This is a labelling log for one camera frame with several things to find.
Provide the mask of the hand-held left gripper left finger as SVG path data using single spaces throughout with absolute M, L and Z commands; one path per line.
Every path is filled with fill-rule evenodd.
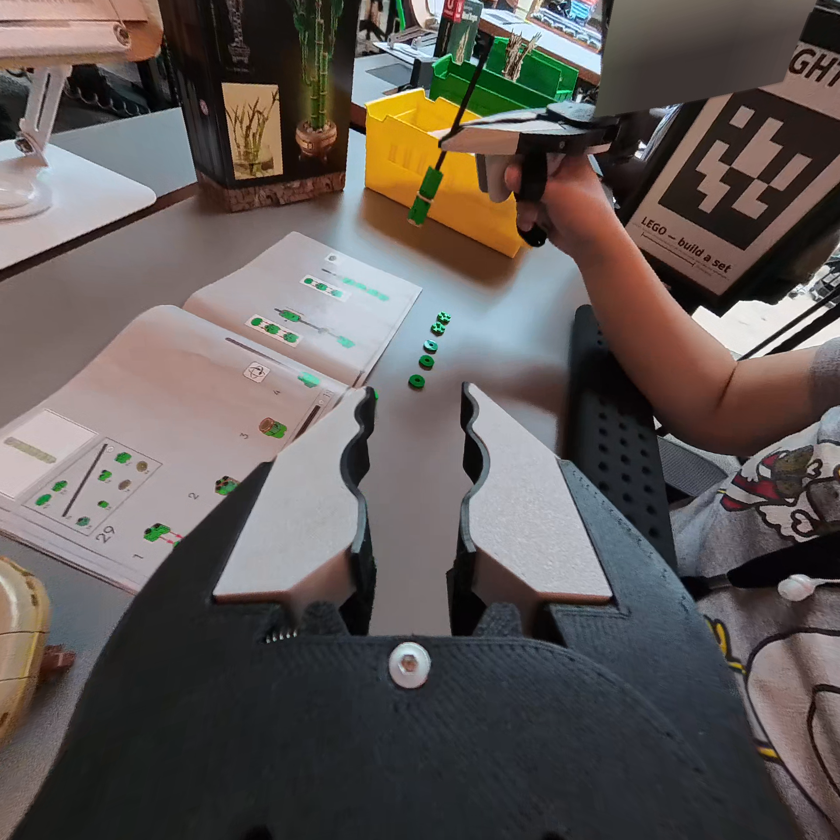
M 376 566 L 360 483 L 370 467 L 376 403 L 367 388 L 350 392 L 278 454 L 215 601 L 279 604 L 295 624 L 311 604 L 326 602 L 351 634 L 369 633 Z

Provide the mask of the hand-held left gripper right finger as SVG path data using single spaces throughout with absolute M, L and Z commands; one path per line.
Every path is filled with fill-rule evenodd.
M 613 606 L 560 458 L 474 383 L 462 384 L 459 419 L 471 486 L 447 573 L 451 633 L 473 634 L 498 603 L 526 632 L 547 605 Z

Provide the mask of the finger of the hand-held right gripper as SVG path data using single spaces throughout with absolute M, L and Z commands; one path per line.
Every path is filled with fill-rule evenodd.
M 547 108 L 500 112 L 459 125 L 459 131 L 502 130 L 511 132 L 558 132 L 559 124 Z
M 451 129 L 438 148 L 458 153 L 517 153 L 519 134 L 528 122 L 469 122 Z

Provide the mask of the black rod with green bricks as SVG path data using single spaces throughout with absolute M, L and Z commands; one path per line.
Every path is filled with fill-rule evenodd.
M 494 42 L 495 37 L 491 36 L 489 38 L 486 48 L 484 48 L 483 53 L 478 59 L 476 69 L 473 73 L 472 78 L 469 81 L 467 90 L 465 91 L 465 95 L 462 98 L 462 101 L 458 107 L 455 119 L 448 132 L 449 134 L 456 133 L 459 130 L 460 124 L 469 106 L 469 101 L 474 93 L 474 90 L 477 87 L 480 75 L 483 72 L 483 69 L 485 68 L 489 55 L 492 51 L 492 46 L 494 45 Z M 422 183 L 417 190 L 413 204 L 407 215 L 407 220 L 416 227 L 421 227 L 424 225 L 428 216 L 428 212 L 436 197 L 438 188 L 440 187 L 440 184 L 443 181 L 442 167 L 447 156 L 447 151 L 443 149 L 442 141 L 440 141 L 439 145 L 440 154 L 437 158 L 437 162 L 434 165 L 434 167 L 429 167 L 427 169 L 426 174 L 423 177 Z

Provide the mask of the person's right forearm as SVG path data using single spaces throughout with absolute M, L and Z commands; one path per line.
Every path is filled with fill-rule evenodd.
M 671 297 L 621 227 L 583 245 L 574 261 L 610 351 L 685 443 L 745 457 L 826 412 L 816 349 L 735 360 Z

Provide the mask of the grey desk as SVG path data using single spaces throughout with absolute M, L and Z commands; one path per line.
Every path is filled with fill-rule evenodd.
M 62 677 L 38 687 L 24 721 L 2 746 L 2 813 L 19 806 L 15 826 L 56 760 L 84 685 L 104 648 L 128 678 L 116 700 L 93 715 L 113 715 L 118 730 L 144 716 L 142 685 L 170 699 L 190 687 L 220 689 L 218 643 L 190 638 L 189 618 L 231 619 L 246 636 L 245 660 L 310 657 L 328 675 L 331 700 L 359 699 L 362 674 L 394 687 L 391 649 L 445 646 L 445 572 L 454 562 L 459 510 L 471 486 L 462 466 L 461 388 L 476 384 L 532 435 L 560 453 L 571 327 L 588 302 L 573 260 L 551 245 L 508 259 L 455 231 L 406 221 L 407 210 L 364 188 L 364 147 L 349 141 L 341 192 L 245 213 L 217 213 L 195 198 L 2 281 L 2 428 L 55 394 L 132 320 L 158 306 L 182 307 L 299 232 L 366 265 L 419 286 L 415 301 L 364 384 L 379 395 L 368 439 L 370 467 L 360 482 L 376 566 L 369 633 L 351 634 L 330 603 L 311 604 L 299 624 L 279 604 L 221 603 L 214 588 L 278 454 L 260 463 L 190 531 L 135 593 L 37 549 L 6 553 L 45 586 L 48 642 L 76 653 Z M 430 332 L 441 311 L 452 316 Z M 417 363 L 434 340 L 434 367 Z M 414 390 L 408 377 L 426 384 Z

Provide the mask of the person's right hand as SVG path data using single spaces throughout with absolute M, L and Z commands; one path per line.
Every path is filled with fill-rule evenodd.
M 538 202 L 517 200 L 517 226 L 522 233 L 540 227 L 579 267 L 623 231 L 590 160 L 580 155 L 563 157 Z

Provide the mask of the green plastic bin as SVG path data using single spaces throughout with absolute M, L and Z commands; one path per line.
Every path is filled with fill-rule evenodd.
M 442 98 L 459 106 L 475 75 L 475 69 L 475 65 L 467 62 L 455 64 L 452 56 L 438 58 L 432 66 L 429 98 L 433 101 Z M 568 100 L 571 94 L 571 89 L 562 88 L 544 93 L 504 78 L 486 66 L 471 93 L 467 110 L 480 117 L 522 109 L 537 110 L 553 102 Z
M 508 38 L 497 38 L 486 63 L 488 71 L 502 78 L 504 77 L 501 75 L 501 70 L 507 43 Z M 572 97 L 578 76 L 578 70 L 552 58 L 536 46 L 526 56 L 519 79 L 511 82 L 535 95 L 540 95 L 545 100 L 559 102 Z

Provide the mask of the tan twig pieces bundle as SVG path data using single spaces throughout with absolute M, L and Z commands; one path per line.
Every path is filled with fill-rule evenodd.
M 514 82 L 519 79 L 522 64 L 526 56 L 536 47 L 540 37 L 539 33 L 530 38 L 515 33 L 509 36 L 501 70 L 504 78 Z

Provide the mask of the yellow plastic bin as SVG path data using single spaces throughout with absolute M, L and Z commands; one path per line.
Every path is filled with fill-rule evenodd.
M 421 88 L 370 101 L 365 122 L 365 186 L 410 207 L 427 169 L 438 159 L 438 137 L 451 128 L 457 110 L 443 98 L 427 98 Z M 448 154 L 442 173 L 428 218 L 514 257 L 523 246 L 514 199 L 493 203 L 480 190 L 473 155 Z

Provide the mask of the dark green small box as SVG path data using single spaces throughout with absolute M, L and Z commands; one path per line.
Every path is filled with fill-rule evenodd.
M 482 1 L 444 1 L 433 56 L 451 56 L 456 65 L 470 62 L 484 8 Z

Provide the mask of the black perforated panel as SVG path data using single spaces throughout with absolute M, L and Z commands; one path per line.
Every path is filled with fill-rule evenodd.
M 569 364 L 565 457 L 675 571 L 653 411 L 610 351 L 590 305 L 574 314 Z

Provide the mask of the black white marker signboard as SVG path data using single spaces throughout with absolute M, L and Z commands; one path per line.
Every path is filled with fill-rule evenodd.
M 785 265 L 838 227 L 838 36 L 804 35 L 784 79 L 685 107 L 622 210 L 688 305 L 781 295 Z

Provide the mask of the building instruction booklet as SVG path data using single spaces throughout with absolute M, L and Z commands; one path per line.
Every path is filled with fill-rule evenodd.
M 2 428 L 2 534 L 135 593 L 362 386 L 422 289 L 299 232 L 131 321 Z

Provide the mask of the black bamboo set box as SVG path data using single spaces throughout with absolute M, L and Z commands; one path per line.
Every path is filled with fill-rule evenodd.
M 199 185 L 228 213 L 344 189 L 358 1 L 160 1 Z

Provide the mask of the tan brick pot model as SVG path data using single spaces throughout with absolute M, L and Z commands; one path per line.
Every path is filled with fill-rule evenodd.
M 39 686 L 64 676 L 76 654 L 49 644 L 51 607 L 45 586 L 1 558 L 1 745 L 25 718 Z

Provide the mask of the person's grey printed shirt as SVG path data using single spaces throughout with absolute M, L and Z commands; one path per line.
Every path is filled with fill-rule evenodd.
M 839 836 L 838 339 L 817 350 L 826 412 L 671 514 L 679 573 L 733 672 L 804 838 Z M 778 583 L 819 581 L 788 602 Z

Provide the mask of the white document stand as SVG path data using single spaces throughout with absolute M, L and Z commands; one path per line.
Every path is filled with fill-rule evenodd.
M 2 1 L 1 68 L 35 71 L 14 140 L 1 143 L 1 269 L 150 207 L 153 191 L 50 142 L 74 66 L 155 58 L 155 1 Z

